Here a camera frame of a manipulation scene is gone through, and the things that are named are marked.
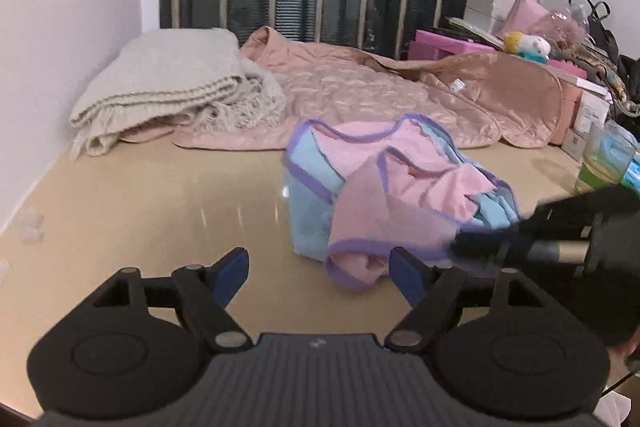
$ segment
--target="table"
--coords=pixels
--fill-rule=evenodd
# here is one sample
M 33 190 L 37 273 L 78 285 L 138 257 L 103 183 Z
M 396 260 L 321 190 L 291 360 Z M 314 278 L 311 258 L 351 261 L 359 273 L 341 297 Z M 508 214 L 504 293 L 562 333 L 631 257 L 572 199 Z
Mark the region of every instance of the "table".
M 523 213 L 568 194 L 578 170 L 552 146 L 498 143 L 465 153 L 513 187 Z M 43 240 L 23 242 L 17 220 L 0 237 L 0 261 L 11 263 L 0 286 L 0 402 L 41 413 L 26 375 L 31 347 L 119 268 L 166 276 L 212 264 L 236 246 L 247 248 L 251 267 L 228 310 L 253 338 L 261 331 L 383 337 L 408 305 L 388 280 L 354 295 L 293 253 L 281 159 L 282 152 L 184 150 L 168 138 L 77 162 L 62 156 L 24 207 L 44 215 Z

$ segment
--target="cream blanket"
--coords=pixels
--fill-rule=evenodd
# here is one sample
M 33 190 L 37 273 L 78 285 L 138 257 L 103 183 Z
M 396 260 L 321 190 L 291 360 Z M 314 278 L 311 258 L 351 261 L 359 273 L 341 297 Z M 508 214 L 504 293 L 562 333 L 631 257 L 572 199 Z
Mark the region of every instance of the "cream blanket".
M 280 122 L 285 97 L 275 77 L 238 51 L 233 33 L 156 30 L 127 44 L 79 98 L 70 117 L 78 156 L 107 153 L 123 133 L 190 124 L 203 131 Z

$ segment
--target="transparent plastic bag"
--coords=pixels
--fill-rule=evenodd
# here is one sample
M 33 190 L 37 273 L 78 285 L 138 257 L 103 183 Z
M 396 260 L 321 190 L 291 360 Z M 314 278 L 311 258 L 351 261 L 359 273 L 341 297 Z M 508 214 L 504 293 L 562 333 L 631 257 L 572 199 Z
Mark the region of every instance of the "transparent plastic bag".
M 570 54 L 582 44 L 588 31 L 589 23 L 580 4 L 549 12 L 527 33 L 545 39 L 555 54 Z

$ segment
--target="pink bag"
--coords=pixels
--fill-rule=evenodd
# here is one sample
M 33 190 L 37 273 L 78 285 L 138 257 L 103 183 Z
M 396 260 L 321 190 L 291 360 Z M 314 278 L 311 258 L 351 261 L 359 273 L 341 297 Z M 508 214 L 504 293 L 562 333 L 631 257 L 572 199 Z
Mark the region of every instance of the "pink bag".
M 527 33 L 547 13 L 548 10 L 534 0 L 516 0 L 495 36 L 503 39 L 509 32 Z

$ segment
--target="beige tabletop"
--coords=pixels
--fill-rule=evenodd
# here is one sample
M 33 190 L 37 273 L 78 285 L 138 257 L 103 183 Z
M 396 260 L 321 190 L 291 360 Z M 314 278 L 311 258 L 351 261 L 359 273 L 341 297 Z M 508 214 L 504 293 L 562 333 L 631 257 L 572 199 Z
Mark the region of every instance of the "beige tabletop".
M 465 153 L 511 184 L 523 213 L 566 195 L 578 169 L 556 147 L 498 143 Z M 19 219 L 0 237 L 0 261 L 11 265 L 0 283 L 0 402 L 40 414 L 26 375 L 29 350 L 117 269 L 164 276 L 212 264 L 236 246 L 249 251 L 250 275 L 228 309 L 254 338 L 261 331 L 383 337 L 408 305 L 388 280 L 355 295 L 293 253 L 281 158 L 184 150 L 169 139 L 120 144 L 75 163 L 60 158 L 24 207 L 44 216 L 42 240 L 25 243 Z

